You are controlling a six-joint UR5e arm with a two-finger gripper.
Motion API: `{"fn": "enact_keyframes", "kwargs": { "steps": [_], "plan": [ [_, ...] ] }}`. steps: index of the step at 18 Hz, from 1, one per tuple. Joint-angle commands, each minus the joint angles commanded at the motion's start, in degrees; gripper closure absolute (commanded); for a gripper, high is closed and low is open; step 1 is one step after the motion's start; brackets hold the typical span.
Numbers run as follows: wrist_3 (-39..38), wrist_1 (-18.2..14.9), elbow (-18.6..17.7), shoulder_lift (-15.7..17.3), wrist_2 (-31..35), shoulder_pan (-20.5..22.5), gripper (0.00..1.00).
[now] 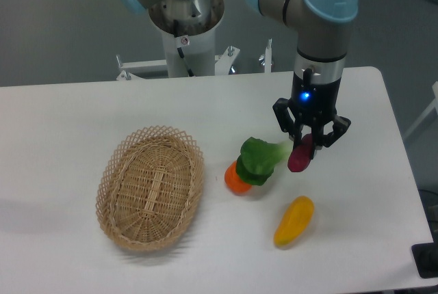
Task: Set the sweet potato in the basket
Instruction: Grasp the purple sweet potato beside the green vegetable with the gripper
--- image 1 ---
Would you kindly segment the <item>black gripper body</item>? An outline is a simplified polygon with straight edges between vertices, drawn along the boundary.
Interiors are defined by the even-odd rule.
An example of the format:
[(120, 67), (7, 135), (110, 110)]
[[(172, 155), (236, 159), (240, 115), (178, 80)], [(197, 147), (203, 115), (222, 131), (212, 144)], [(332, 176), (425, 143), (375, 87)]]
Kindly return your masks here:
[(294, 73), (289, 110), (297, 131), (303, 126), (319, 129), (334, 119), (340, 83), (341, 79), (332, 83), (305, 85), (303, 79)]

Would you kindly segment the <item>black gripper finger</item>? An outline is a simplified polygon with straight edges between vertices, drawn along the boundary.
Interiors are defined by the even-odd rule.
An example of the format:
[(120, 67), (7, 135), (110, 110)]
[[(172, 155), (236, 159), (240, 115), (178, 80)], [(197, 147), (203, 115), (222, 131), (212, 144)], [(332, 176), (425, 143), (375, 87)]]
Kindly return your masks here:
[(330, 133), (324, 134), (324, 127), (320, 125), (311, 128), (312, 149), (310, 160), (314, 159), (317, 150), (320, 150), (322, 147), (329, 148), (332, 146), (347, 132), (351, 125), (351, 120), (343, 116), (335, 115), (332, 121), (333, 126)]
[(287, 133), (293, 141), (295, 150), (302, 144), (302, 124), (293, 120), (289, 114), (289, 101), (286, 98), (279, 98), (272, 106), (277, 122), (282, 132)]

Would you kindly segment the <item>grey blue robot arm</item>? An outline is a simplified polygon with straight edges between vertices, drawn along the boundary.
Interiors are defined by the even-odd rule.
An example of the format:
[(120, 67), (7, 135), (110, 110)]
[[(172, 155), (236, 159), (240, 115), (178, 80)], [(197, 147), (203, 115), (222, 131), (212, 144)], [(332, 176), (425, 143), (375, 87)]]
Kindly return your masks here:
[[(148, 12), (168, 41), (171, 77), (211, 75), (210, 44), (191, 40), (213, 31), (221, 21), (222, 0), (121, 0), (135, 14)], [(279, 126), (294, 143), (293, 158), (312, 159), (346, 133), (347, 118), (335, 104), (358, 0), (246, 0), (262, 16), (298, 34), (290, 98), (274, 104)]]

